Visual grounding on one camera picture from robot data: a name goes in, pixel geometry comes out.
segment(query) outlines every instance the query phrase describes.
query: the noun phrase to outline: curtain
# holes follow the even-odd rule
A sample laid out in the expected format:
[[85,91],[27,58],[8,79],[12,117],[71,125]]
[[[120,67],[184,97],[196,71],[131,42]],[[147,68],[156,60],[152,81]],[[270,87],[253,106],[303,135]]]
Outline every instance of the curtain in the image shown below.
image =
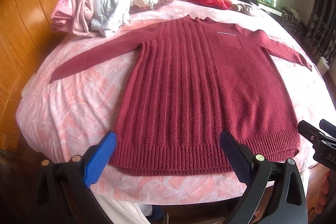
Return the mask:
[[336,56],[336,0],[315,0],[307,28],[305,44],[313,56],[331,62]]

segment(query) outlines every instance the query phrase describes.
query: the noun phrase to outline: maroon knit sweater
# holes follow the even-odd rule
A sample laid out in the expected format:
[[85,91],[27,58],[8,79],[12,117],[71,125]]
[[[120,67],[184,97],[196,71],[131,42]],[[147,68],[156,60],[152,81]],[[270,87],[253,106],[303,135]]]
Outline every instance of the maroon knit sweater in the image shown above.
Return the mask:
[[311,66],[261,30],[190,16],[161,22],[79,54],[51,82],[137,48],[110,164],[135,176],[227,172],[224,129],[269,160],[298,152],[294,108],[270,55]]

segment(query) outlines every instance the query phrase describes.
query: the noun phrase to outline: ribbed hem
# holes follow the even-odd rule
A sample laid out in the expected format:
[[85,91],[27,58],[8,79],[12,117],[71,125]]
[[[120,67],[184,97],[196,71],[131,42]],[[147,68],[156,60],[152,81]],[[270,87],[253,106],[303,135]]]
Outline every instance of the ribbed hem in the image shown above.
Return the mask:
[[[297,130],[289,130],[254,137],[244,143],[255,154],[263,154],[270,161],[284,161],[298,153],[300,137]],[[118,143],[110,164],[131,176],[186,176],[232,171],[219,141],[217,145],[178,147],[134,147]]]

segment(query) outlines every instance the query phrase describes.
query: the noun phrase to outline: bed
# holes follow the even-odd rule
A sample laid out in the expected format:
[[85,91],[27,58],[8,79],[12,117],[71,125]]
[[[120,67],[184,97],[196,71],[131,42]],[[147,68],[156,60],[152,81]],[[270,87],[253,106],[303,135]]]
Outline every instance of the bed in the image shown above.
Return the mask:
[[[56,2],[0,0],[0,66],[3,68],[0,149],[15,151],[22,132],[33,149],[43,152],[54,162],[61,162],[73,155],[82,155],[90,145],[98,143],[107,130],[113,129],[137,52],[49,85],[50,74],[60,64],[107,41],[102,37],[83,39],[51,32],[50,14]],[[253,31],[262,29],[273,40],[292,47],[309,60],[297,42],[267,14],[253,18],[184,0],[175,0],[159,10],[133,14],[130,24],[123,26],[114,37],[188,14],[193,18],[208,16],[215,21],[237,23]],[[272,58],[289,91],[297,119],[314,126],[318,126],[322,118],[335,123],[335,108],[316,67],[313,65],[313,72],[310,72],[299,65]],[[295,160],[299,169],[305,170],[315,163],[314,152],[304,138],[301,138],[299,150]],[[234,198],[244,192],[245,186],[233,173],[132,177],[107,166],[91,189],[100,195],[136,203],[188,204]]]

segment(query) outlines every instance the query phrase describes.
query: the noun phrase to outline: bolt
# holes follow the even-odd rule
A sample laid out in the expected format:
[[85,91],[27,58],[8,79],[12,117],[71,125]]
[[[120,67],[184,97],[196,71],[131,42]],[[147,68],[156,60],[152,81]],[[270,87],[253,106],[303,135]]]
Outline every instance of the bolt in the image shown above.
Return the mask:
[[293,160],[293,159],[288,159],[287,161],[288,161],[288,163],[291,164],[291,165],[294,165],[294,164],[295,164],[295,160]]
[[72,157],[71,160],[73,162],[79,162],[81,160],[81,158],[82,158],[81,155],[75,155],[75,156]]
[[265,157],[263,155],[260,155],[260,154],[256,155],[255,158],[259,161],[264,161],[265,160]]
[[49,160],[43,160],[41,164],[42,166],[47,166],[49,164]]

